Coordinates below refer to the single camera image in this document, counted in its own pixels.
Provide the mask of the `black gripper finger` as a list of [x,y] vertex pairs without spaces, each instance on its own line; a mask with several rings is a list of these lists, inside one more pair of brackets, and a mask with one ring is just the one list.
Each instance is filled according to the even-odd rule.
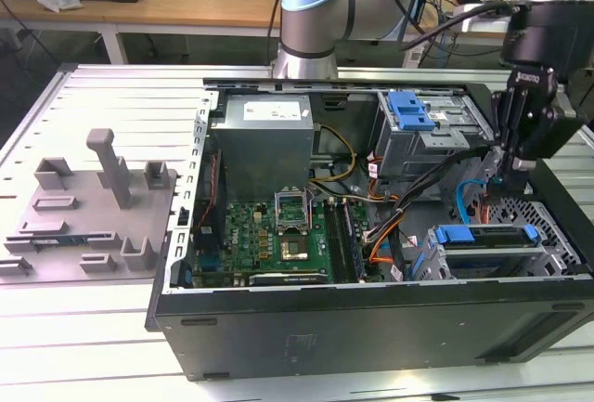
[[502,188],[507,193],[524,193],[535,157],[506,149],[502,158]]

